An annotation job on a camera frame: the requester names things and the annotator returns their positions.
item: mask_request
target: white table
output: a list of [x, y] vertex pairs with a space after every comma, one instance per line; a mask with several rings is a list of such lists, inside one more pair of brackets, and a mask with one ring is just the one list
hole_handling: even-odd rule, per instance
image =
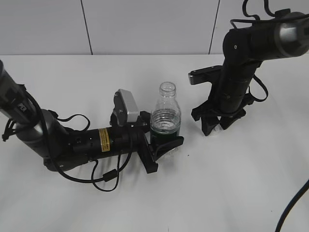
[[[109, 126], [117, 89], [131, 91], [139, 109], [150, 111], [160, 83], [172, 81], [185, 137], [182, 147], [158, 161], [157, 173], [147, 174], [133, 154], [119, 187], [103, 193], [48, 171], [41, 157], [12, 136], [0, 143], [1, 232], [272, 232], [309, 177], [309, 55], [265, 62], [257, 75], [268, 87], [269, 99], [247, 106], [244, 118], [209, 137], [190, 114], [206, 100], [210, 84], [191, 86], [187, 74], [221, 65], [223, 56], [0, 59], [42, 108], [61, 118], [85, 114], [91, 129]], [[252, 86], [263, 97], [260, 87]], [[0, 116], [1, 132], [6, 120]], [[84, 124], [77, 118], [67, 125], [81, 129]], [[114, 168], [116, 160], [101, 160], [97, 175]], [[93, 165], [68, 173], [89, 178]], [[306, 194], [282, 231], [308, 231], [308, 217]]]

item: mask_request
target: black cable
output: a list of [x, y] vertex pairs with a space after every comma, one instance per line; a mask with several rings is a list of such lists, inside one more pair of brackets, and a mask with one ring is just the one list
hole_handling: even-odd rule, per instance
[[[36, 108], [36, 111], [37, 111], [37, 114], [39, 116], [39, 119], [41, 121], [41, 126], [42, 126], [42, 131], [43, 131], [43, 136], [44, 136], [44, 140], [45, 140], [45, 143], [46, 143], [46, 147], [47, 147], [47, 150], [48, 150], [48, 154], [49, 154], [49, 157], [50, 157], [50, 160], [52, 162], [52, 164], [54, 165], [55, 169], [58, 171], [58, 173], [60, 175], [62, 175], [64, 178], [68, 179], [68, 180], [71, 180], [71, 181], [74, 181], [74, 182], [79, 182], [79, 183], [96, 183], [96, 182], [101, 182], [101, 181], [105, 181], [105, 177], [101, 177], [101, 178], [98, 178], [98, 179], [93, 179], [91, 178], [90, 180], [85, 180], [85, 179], [78, 179], [78, 178], [75, 178], [75, 177], [72, 177], [72, 176], [69, 176], [67, 175], [66, 173], [64, 173], [61, 168], [59, 167], [59, 165], [57, 164], [57, 162], [55, 161], [53, 155], [52, 155], [52, 152], [51, 152], [51, 148], [50, 148], [50, 143], [49, 143], [49, 138], [48, 138], [48, 130], [47, 130], [47, 127], [46, 127], [46, 122], [45, 122], [45, 118], [44, 118], [44, 115], [43, 115], [43, 112], [39, 106], [39, 104], [35, 101], [35, 99], [26, 91], [26, 96], [29, 98], [29, 100], [32, 102], [32, 104], [34, 105], [34, 107]], [[125, 163], [122, 165], [122, 170], [125, 168], [125, 166], [127, 165], [130, 157], [131, 157], [131, 154], [132, 154], [132, 150], [133, 150], [133, 139], [132, 139], [132, 136], [131, 134], [129, 133], [129, 137], [130, 137], [130, 152], [127, 156], [127, 159], [125, 161]], [[119, 172], [120, 172], [120, 169], [118, 167], [119, 165], [117, 165], [117, 175], [119, 175]]]
[[38, 119], [33, 119], [32, 122], [26, 126], [23, 126], [19, 129], [14, 128], [16, 121], [9, 119], [6, 123], [4, 133], [2, 135], [2, 139], [5, 142], [6, 140], [9, 139], [10, 136], [15, 135], [17, 133], [20, 133], [22, 131], [28, 130], [30, 128], [33, 128], [35, 125], [37, 125], [39, 122]]
[[60, 175], [62, 175], [64, 178], [68, 179], [68, 180], [71, 180], [71, 181], [74, 181], [74, 182], [79, 182], [79, 183], [88, 183], [88, 184], [90, 184], [90, 183], [96, 183], [96, 182], [103, 181], [104, 177], [99, 178], [99, 179], [94, 179], [94, 180], [78, 179], [78, 178], [75, 178], [75, 177], [72, 177], [72, 176], [69, 176], [69, 175], [65, 174], [61, 170], [61, 168], [59, 167], [59, 165], [55, 161], [55, 159], [53, 157], [53, 154], [51, 152], [49, 138], [48, 138], [48, 130], [47, 130], [47, 127], [46, 127], [46, 122], [45, 122], [45, 118], [44, 118], [42, 109], [40, 108], [40, 106], [36, 102], [36, 100], [27, 91], [25, 91], [25, 92], [26, 92], [26, 96], [32, 102], [32, 104], [34, 105], [34, 107], [35, 107], [35, 109], [37, 111], [38, 117], [39, 117], [39, 119], [41, 121], [41, 127], [42, 127], [42, 131], [43, 131], [43, 136], [44, 136], [44, 140], [45, 140], [45, 143], [46, 143], [47, 151], [48, 151], [48, 154], [49, 154], [49, 158], [50, 158], [52, 164], [54, 165], [55, 169], [58, 171], [58, 173]]
[[276, 15], [274, 13], [272, 13], [269, 9], [269, 1], [268, 0], [264, 0], [264, 9], [266, 11], [266, 14], [268, 14], [271, 17], [275, 17]]
[[293, 208], [293, 206], [297, 203], [297, 201], [308, 191], [309, 189], [309, 180], [304, 184], [304, 186], [298, 191], [298, 193], [291, 199], [289, 204], [286, 206], [284, 212], [282, 213], [279, 222], [277, 224], [275, 232], [279, 232], [284, 223], [284, 220], [288, 216], [289, 212]]
[[55, 111], [52, 111], [52, 110], [48, 110], [50, 113], [52, 113], [52, 115], [54, 116], [55, 119], [57, 119], [59, 122], [68, 122], [70, 120], [72, 120], [74, 117], [76, 116], [82, 116], [84, 117], [86, 120], [87, 120], [87, 126], [82, 129], [82, 130], [76, 130], [76, 131], [86, 131], [89, 129], [90, 127], [90, 120], [85, 116], [85, 115], [82, 115], [82, 114], [75, 114], [75, 115], [72, 115], [68, 118], [65, 118], [65, 119], [62, 119], [62, 118], [59, 118], [59, 115], [55, 112]]
[[269, 95], [269, 92], [268, 92], [266, 86], [264, 85], [264, 83], [256, 75], [253, 75], [253, 79], [254, 79], [254, 81], [256, 81], [260, 85], [260, 87], [262, 87], [262, 89], [264, 90], [264, 92], [266, 94], [266, 97], [264, 99], [258, 99], [255, 96], [253, 96], [251, 91], [250, 91], [250, 86], [249, 86], [249, 94], [251, 94], [251, 96], [253, 97], [253, 99], [256, 102], [264, 102], [264, 101], [266, 101], [266, 99], [268, 98], [268, 95]]
[[[102, 192], [111, 192], [111, 191], [114, 191], [114, 190], [117, 188], [118, 183], [119, 183], [119, 173], [120, 173], [120, 168], [119, 168], [119, 166], [120, 166], [120, 158], [121, 158], [121, 151], [119, 152], [119, 155], [118, 155], [118, 161], [117, 161], [117, 179], [116, 179], [116, 183], [115, 183], [114, 188], [112, 188], [112, 189], [102, 189], [102, 188], [100, 188], [99, 186], [97, 186], [95, 182], [93, 182], [92, 184], [93, 184], [94, 187], [96, 187], [96, 189], [98, 189], [98, 190], [100, 190], [100, 191], [102, 191]], [[91, 173], [91, 180], [93, 180], [93, 177], [94, 177], [94, 174], [95, 174], [95, 170], [96, 170], [96, 168], [97, 168], [97, 166], [98, 166], [98, 160], [97, 160], [97, 159], [95, 160], [95, 162], [96, 162], [96, 164], [95, 164], [95, 166], [93, 167], [92, 173]]]
[[309, 18], [309, 14], [304, 14], [300, 16], [295, 16], [291, 18], [280, 18], [280, 19], [270, 19], [270, 20], [251, 20], [251, 19], [232, 19], [230, 23], [233, 25], [234, 28], [235, 23], [254, 23], [254, 24], [263, 24], [263, 23], [288, 23], [294, 20]]
[[249, 15], [248, 12], [247, 12], [247, 4], [248, 4], [248, 1], [249, 0], [244, 0], [243, 1], [243, 4], [242, 4], [242, 13], [244, 16], [250, 18], [250, 17], [253, 17], [255, 18], [255, 20], [261, 20], [260, 16], [258, 16], [257, 14], [253, 14], [253, 15]]
[[129, 138], [130, 138], [130, 150], [129, 150], [129, 153], [126, 157], [126, 160], [125, 162], [122, 164], [122, 166], [120, 167], [119, 171], [121, 172], [126, 166], [127, 164], [129, 163], [130, 161], [130, 158], [131, 158], [131, 155], [132, 155], [132, 152], [133, 152], [133, 137], [132, 137], [132, 134], [130, 132], [130, 129], [128, 129], [128, 133], [129, 133]]

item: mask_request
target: sticker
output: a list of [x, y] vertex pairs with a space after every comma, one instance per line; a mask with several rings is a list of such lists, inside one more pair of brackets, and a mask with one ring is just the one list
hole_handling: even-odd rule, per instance
[[110, 151], [111, 145], [110, 145], [110, 138], [108, 136], [107, 129], [103, 128], [103, 129], [99, 129], [98, 131], [100, 133], [102, 152]]

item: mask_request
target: plastic bottle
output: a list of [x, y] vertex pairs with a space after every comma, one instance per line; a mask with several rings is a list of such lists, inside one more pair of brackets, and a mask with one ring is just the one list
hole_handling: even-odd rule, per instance
[[159, 89], [159, 99], [151, 112], [151, 143], [163, 144], [179, 135], [181, 111], [176, 101], [176, 86], [163, 82]]

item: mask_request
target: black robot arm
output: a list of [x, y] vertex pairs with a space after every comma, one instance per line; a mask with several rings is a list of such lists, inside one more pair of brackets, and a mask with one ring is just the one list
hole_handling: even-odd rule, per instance
[[289, 9], [277, 11], [275, 16], [267, 23], [253, 21], [249, 28], [231, 29], [223, 42], [223, 65], [189, 73], [192, 85], [212, 83], [208, 100], [192, 110], [193, 119], [201, 119], [206, 136], [216, 125], [220, 124], [225, 130], [245, 116], [243, 108], [246, 105], [263, 101], [255, 98], [250, 91], [247, 93], [252, 79], [261, 85], [268, 96], [266, 87], [254, 75], [263, 61], [298, 57], [309, 50], [308, 16], [300, 12], [291, 13]]
[[[120, 89], [114, 95], [111, 127], [88, 130], [90, 121], [83, 115], [60, 119], [56, 112], [41, 109], [26, 88], [16, 84], [5, 71], [2, 61], [0, 72], [0, 111], [9, 118], [3, 140], [16, 134], [43, 158], [48, 170], [57, 171], [69, 180], [95, 185], [96, 182], [117, 177], [118, 183], [119, 172], [128, 164], [132, 152], [138, 153], [146, 172], [153, 173], [158, 169], [158, 158], [183, 144], [183, 137], [165, 144], [148, 144], [145, 133], [150, 130], [150, 114], [138, 110], [133, 95], [127, 90]], [[59, 123], [69, 121], [74, 116], [87, 119], [88, 125], [84, 130], [73, 130]], [[120, 156], [126, 153], [126, 161], [120, 167]], [[83, 180], [64, 173], [89, 161], [97, 162], [98, 159], [111, 156], [118, 156], [117, 169], [99, 179], [93, 179], [93, 174], [91, 179]]]

